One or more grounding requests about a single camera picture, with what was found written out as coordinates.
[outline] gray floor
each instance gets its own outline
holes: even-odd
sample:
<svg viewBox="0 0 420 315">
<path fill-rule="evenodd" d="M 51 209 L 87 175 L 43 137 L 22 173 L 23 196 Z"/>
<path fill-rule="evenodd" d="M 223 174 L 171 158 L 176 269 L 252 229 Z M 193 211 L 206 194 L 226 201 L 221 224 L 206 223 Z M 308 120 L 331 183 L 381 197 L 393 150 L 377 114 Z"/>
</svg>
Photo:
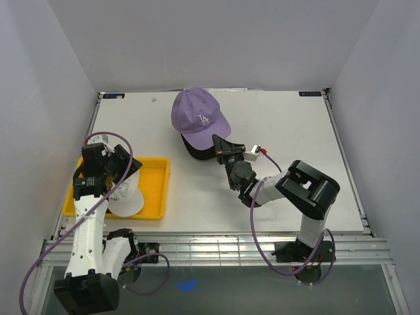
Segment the gray floor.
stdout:
<svg viewBox="0 0 420 315">
<path fill-rule="evenodd" d="M 153 288 L 164 272 L 164 268 L 144 268 L 135 287 Z M 63 274 L 64 268 L 56 267 L 51 283 Z M 177 267 L 155 295 L 120 291 L 118 310 L 103 314 L 396 313 L 381 266 L 336 266 L 324 283 L 312 289 L 297 286 L 294 278 L 281 277 L 267 267 Z M 43 314 L 66 314 L 53 294 L 53 285 Z"/>
</svg>

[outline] purple cap brim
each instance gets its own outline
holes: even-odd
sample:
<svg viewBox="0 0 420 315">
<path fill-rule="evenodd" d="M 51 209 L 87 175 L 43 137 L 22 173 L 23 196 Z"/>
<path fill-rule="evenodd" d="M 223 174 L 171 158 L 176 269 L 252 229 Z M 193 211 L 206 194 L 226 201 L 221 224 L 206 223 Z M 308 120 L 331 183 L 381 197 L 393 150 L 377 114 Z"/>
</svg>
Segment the purple cap brim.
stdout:
<svg viewBox="0 0 420 315">
<path fill-rule="evenodd" d="M 197 150 L 206 150 L 214 146 L 213 135 L 225 139 L 230 135 L 230 125 L 226 118 L 220 113 L 216 122 L 209 128 L 198 133 L 181 133 L 185 140 Z"/>
</svg>

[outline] metal frame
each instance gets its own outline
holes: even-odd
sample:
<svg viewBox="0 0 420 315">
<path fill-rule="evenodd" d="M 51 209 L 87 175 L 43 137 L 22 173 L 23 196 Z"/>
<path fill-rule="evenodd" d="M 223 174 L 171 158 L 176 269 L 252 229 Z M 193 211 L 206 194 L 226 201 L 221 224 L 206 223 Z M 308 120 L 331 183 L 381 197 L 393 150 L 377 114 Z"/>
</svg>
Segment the metal frame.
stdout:
<svg viewBox="0 0 420 315">
<path fill-rule="evenodd" d="M 87 134 L 92 132 L 96 115 L 99 110 L 102 96 L 99 93 L 96 108 L 92 116 Z M 342 234 L 335 236 L 337 248 L 336 264 L 340 265 L 381 265 L 384 277 L 387 281 L 390 296 L 394 303 L 397 314 L 409 314 L 398 278 L 395 273 L 393 259 L 387 248 L 387 241 L 384 238 L 376 238 L 372 234 L 366 214 L 360 200 L 356 185 L 347 157 L 344 153 L 343 144 L 338 134 L 337 126 L 333 117 L 333 110 L 329 102 L 329 93 L 324 91 L 323 97 L 328 114 L 333 126 L 335 137 L 340 147 L 345 168 L 350 179 L 354 198 L 359 208 L 364 231 L 360 234 Z M 54 239 L 58 239 L 61 232 L 65 230 L 67 217 L 60 215 L 54 232 Z M 259 234 L 259 241 L 266 256 L 273 264 L 287 266 L 290 264 L 279 264 L 271 256 L 274 250 L 274 242 L 293 241 L 296 234 Z M 139 242 L 159 242 L 160 251 L 165 253 L 173 266 L 264 266 L 253 238 L 250 235 L 209 235 L 209 234 L 139 234 Z M 47 289 L 55 266 L 67 266 L 72 250 L 73 236 L 64 240 L 54 251 L 45 257 L 37 269 L 35 283 L 31 296 L 31 303 L 28 305 L 29 314 L 40 314 L 43 308 Z M 45 241 L 42 251 L 51 246 L 54 241 Z M 154 265 L 156 267 L 166 266 L 164 262 Z"/>
</svg>

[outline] purple cap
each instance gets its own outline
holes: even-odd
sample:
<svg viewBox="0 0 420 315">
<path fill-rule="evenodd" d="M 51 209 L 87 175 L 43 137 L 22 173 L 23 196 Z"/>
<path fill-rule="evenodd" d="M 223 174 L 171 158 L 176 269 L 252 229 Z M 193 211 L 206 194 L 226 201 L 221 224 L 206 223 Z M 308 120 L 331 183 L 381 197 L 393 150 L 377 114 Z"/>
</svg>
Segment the purple cap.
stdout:
<svg viewBox="0 0 420 315">
<path fill-rule="evenodd" d="M 206 150 L 213 144 L 213 135 L 226 138 L 230 126 L 221 112 L 221 106 L 201 87 L 181 91 L 172 106 L 172 126 L 197 150 Z"/>
</svg>

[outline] yellow tray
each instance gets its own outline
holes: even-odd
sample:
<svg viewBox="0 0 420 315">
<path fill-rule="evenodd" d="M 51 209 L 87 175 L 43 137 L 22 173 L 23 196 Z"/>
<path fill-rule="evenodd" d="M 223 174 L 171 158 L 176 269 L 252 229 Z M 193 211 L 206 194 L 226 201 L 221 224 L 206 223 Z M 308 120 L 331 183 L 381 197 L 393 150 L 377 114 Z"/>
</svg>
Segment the yellow tray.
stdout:
<svg viewBox="0 0 420 315">
<path fill-rule="evenodd" d="M 129 219 L 129 220 L 161 220 L 165 214 L 166 191 L 169 178 L 169 167 L 171 162 L 165 158 L 158 157 L 135 157 L 143 166 L 140 168 L 140 180 L 138 187 L 144 197 L 144 207 L 136 215 L 127 218 L 117 217 L 107 211 L 107 219 Z M 66 202 L 63 206 L 63 215 L 74 217 L 75 209 L 73 204 L 73 186 L 67 193 Z"/>
</svg>

